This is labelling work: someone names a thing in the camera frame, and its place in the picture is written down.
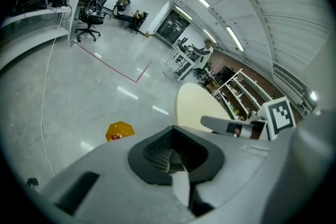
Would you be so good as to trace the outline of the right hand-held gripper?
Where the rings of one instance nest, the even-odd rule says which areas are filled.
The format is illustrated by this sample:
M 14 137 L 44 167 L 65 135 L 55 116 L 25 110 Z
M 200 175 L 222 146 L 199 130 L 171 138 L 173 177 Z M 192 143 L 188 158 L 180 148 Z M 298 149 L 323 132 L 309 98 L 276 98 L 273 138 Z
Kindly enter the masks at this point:
M 258 111 L 251 111 L 244 121 L 202 116 L 201 124 L 213 132 L 253 140 L 274 141 L 281 130 L 296 126 L 287 97 L 281 97 L 262 104 Z

